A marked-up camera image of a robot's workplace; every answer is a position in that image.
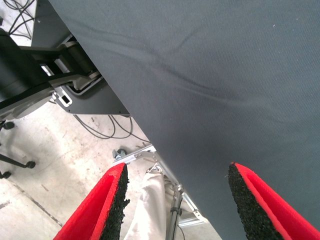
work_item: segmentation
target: chair caster wheel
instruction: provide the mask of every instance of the chair caster wheel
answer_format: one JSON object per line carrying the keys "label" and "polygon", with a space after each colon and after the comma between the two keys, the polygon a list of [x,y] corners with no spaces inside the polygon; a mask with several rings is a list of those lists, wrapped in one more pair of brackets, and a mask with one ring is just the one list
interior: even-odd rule
{"label": "chair caster wheel", "polygon": [[28,161],[28,162],[26,163],[26,167],[27,167],[28,169],[33,169],[35,166],[36,166],[36,163],[35,163],[34,161]]}

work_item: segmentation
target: concrete floor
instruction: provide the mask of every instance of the concrete floor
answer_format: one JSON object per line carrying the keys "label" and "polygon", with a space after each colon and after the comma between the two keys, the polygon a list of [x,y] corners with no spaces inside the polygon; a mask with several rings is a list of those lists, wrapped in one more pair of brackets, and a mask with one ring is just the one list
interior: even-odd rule
{"label": "concrete floor", "polygon": [[[101,132],[112,129],[108,116],[82,115],[86,123]],[[116,116],[127,129],[129,120]],[[0,162],[0,170],[10,171],[0,180],[0,237],[15,240],[52,239],[100,177],[112,166],[112,150],[133,152],[143,147],[134,137],[102,140],[90,135],[59,106],[46,103],[28,116],[14,121],[16,127],[0,132],[0,152],[17,161],[35,161],[33,169]],[[145,138],[134,123],[134,133]],[[117,136],[125,132],[117,129]],[[128,165],[130,183],[121,227],[123,239],[136,208],[142,178],[152,162],[138,160]],[[183,229],[186,239],[220,239],[210,224]],[[182,234],[177,230],[177,240]]]}

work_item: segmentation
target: black chair base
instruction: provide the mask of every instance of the black chair base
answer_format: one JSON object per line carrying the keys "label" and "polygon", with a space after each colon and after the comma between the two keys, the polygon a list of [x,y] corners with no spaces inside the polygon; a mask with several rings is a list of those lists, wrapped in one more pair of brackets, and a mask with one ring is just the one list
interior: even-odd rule
{"label": "black chair base", "polygon": [[9,178],[11,176],[11,172],[9,172],[9,171],[6,171],[5,173],[1,173],[0,172],[0,179],[7,179],[7,178]]}
{"label": "black chair base", "polygon": [[[9,130],[9,129],[13,129],[15,127],[15,124],[11,121],[8,121],[8,122],[1,122],[0,123],[0,130],[2,128],[6,129],[6,130]],[[18,166],[20,168],[28,168],[28,169],[33,169],[35,166],[36,166],[36,163],[34,161],[28,161],[26,164],[22,164],[18,161],[15,161],[5,155],[2,155],[0,154],[0,161],[3,161],[3,162],[6,162],[8,164],[12,164],[12,165],[15,165],[15,166]],[[9,171],[6,171],[5,173],[1,173],[0,172],[0,179],[7,179],[11,176],[11,173]]]}

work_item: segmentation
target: white pants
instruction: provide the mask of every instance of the white pants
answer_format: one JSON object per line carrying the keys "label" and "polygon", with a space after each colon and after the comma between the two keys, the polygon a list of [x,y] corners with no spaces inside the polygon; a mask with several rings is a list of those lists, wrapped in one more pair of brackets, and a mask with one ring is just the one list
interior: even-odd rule
{"label": "white pants", "polygon": [[146,173],[134,217],[124,240],[165,240],[166,203],[164,176]]}

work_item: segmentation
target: metal bracket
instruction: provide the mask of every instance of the metal bracket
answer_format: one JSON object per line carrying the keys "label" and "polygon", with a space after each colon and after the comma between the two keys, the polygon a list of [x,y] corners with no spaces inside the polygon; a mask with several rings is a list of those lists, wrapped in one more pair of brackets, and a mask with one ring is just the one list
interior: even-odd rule
{"label": "metal bracket", "polygon": [[199,224],[204,224],[204,223],[209,222],[204,216],[202,216],[202,214],[198,210],[195,203],[191,200],[191,198],[186,193],[183,186],[179,183],[179,181],[177,180],[175,175],[171,172],[171,170],[164,163],[164,161],[162,160],[160,155],[157,153],[157,150],[155,149],[155,147],[152,144],[150,144],[142,149],[139,149],[137,151],[134,151],[126,156],[118,157],[118,159],[115,159],[115,161],[113,162],[113,165],[117,165],[120,163],[130,164],[131,162],[133,162],[135,160],[143,159],[143,158],[153,159],[156,162],[156,164],[158,164],[160,166],[160,168],[163,170],[163,173],[172,182],[173,188],[179,188],[178,192],[181,194],[184,201],[191,208],[195,217],[187,218],[187,219],[180,219],[179,224],[178,224],[179,227],[184,228],[184,227],[189,227],[189,226],[199,225]]}

